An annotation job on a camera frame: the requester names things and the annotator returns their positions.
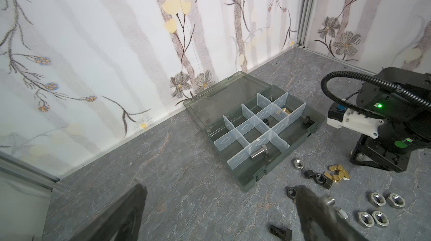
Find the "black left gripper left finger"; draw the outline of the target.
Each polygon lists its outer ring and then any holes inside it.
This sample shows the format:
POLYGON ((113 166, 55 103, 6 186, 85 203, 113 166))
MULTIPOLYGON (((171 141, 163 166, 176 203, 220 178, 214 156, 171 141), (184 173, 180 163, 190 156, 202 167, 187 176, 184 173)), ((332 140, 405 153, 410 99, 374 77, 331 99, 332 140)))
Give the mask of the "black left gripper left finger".
POLYGON ((147 188, 138 183, 113 203, 72 241, 136 241, 141 227, 147 188))

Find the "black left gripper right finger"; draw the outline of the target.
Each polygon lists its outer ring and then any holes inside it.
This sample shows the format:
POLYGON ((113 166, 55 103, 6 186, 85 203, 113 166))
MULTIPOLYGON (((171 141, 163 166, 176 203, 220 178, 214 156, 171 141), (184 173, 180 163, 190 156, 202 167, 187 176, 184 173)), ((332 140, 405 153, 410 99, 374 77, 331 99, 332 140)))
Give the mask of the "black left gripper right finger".
POLYGON ((306 241, 366 240, 307 186, 296 187, 296 208, 306 241))

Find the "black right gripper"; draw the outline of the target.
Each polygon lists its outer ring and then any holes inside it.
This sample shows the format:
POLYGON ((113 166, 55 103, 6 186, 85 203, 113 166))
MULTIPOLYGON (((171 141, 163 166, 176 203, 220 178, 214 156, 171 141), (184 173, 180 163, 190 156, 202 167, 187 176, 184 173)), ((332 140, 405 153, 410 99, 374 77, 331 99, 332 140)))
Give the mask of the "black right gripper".
POLYGON ((414 141, 418 139, 415 134, 400 140, 406 148, 400 148, 393 142, 389 147, 384 146, 379 139, 373 139, 362 134, 352 150, 350 162, 357 166, 371 167, 385 171, 401 173, 407 170, 410 154, 417 150, 414 141))

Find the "brass wing nuts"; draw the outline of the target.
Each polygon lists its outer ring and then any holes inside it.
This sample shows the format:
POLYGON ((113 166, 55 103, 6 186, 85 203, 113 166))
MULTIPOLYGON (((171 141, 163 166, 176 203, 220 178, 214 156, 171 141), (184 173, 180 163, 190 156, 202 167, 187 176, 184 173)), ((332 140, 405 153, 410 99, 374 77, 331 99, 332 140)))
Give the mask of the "brass wing nuts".
POLYGON ((342 180, 350 180, 349 172, 342 165, 332 165, 323 174, 327 179, 333 182, 340 182, 342 180))

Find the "brass nut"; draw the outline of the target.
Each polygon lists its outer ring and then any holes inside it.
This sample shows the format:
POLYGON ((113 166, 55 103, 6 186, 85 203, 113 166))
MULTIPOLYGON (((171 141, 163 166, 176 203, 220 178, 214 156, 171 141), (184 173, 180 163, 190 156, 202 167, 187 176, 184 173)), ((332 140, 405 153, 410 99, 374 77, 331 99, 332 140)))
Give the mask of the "brass nut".
POLYGON ((289 115, 291 114, 291 112, 290 112, 287 108, 285 108, 285 107, 283 107, 283 108, 282 108, 282 110, 283 110, 285 113, 289 114, 289 115))

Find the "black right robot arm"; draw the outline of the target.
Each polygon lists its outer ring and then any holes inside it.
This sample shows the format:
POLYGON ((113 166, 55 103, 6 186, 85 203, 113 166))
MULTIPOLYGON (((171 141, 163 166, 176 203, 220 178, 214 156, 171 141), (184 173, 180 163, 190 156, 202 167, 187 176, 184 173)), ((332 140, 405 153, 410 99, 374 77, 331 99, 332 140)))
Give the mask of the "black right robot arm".
POLYGON ((431 75, 389 67, 372 76, 351 71, 331 72, 321 81, 333 101, 327 124, 361 134, 351 153, 354 165, 401 173, 411 153, 431 147, 431 75), (341 99, 328 88, 330 80, 362 81, 356 103, 341 99))

